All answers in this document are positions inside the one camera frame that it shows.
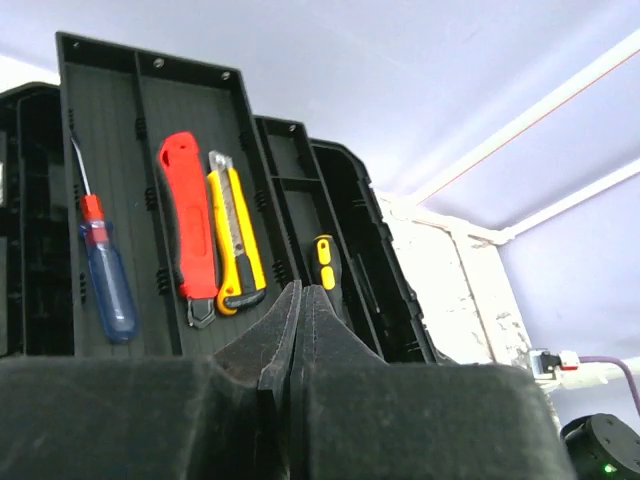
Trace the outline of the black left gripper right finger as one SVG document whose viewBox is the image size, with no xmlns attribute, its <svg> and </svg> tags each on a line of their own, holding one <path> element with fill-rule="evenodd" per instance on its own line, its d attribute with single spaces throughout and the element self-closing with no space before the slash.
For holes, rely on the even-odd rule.
<svg viewBox="0 0 640 480">
<path fill-rule="evenodd" d="M 290 376 L 295 479 L 571 479 L 531 376 L 504 365 L 389 364 L 303 290 Z"/>
</svg>

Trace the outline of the yellow utility knife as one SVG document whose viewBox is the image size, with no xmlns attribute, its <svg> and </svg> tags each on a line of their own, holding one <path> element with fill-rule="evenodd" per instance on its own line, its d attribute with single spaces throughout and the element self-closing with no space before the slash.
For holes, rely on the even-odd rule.
<svg viewBox="0 0 640 480">
<path fill-rule="evenodd" d="M 259 304 L 266 295 L 266 277 L 240 176 L 230 156 L 208 153 L 207 182 L 213 198 L 214 228 L 222 260 L 217 294 L 220 313 L 231 316 Z"/>
</svg>

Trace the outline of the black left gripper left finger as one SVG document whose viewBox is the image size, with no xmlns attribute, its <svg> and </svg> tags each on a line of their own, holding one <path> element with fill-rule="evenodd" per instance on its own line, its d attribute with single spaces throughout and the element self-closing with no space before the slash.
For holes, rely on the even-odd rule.
<svg viewBox="0 0 640 480">
<path fill-rule="evenodd" d="M 302 286 L 213 355 L 1 364 L 5 479 L 282 479 Z"/>
</svg>

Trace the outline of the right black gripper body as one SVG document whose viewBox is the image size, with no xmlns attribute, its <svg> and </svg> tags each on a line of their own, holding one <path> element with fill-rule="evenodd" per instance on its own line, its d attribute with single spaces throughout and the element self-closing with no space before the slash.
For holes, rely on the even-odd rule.
<svg viewBox="0 0 640 480">
<path fill-rule="evenodd" d="M 578 479 L 639 480 L 639 435 L 612 414 L 576 418 L 560 431 Z"/>
</svg>

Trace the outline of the black plastic toolbox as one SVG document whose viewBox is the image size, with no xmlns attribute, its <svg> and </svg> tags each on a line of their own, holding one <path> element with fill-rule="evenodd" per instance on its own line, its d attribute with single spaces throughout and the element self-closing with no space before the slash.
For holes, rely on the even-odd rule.
<svg viewBox="0 0 640 480">
<path fill-rule="evenodd" d="M 210 355 L 286 286 L 389 363 L 441 363 L 364 164 L 252 113 L 240 71 L 68 33 L 1 95 L 1 352 Z"/>
</svg>

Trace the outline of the blue clear-handled screwdriver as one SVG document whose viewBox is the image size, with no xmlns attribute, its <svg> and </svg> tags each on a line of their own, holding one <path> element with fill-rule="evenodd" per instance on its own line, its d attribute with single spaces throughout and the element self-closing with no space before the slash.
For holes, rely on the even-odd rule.
<svg viewBox="0 0 640 480">
<path fill-rule="evenodd" d="M 113 225 L 105 218 L 100 198 L 91 191 L 82 152 L 73 132 L 70 139 L 84 187 L 80 201 L 83 215 L 80 232 L 101 322 L 110 342 L 125 343 L 138 333 L 137 310 L 120 252 L 112 240 Z"/>
</svg>

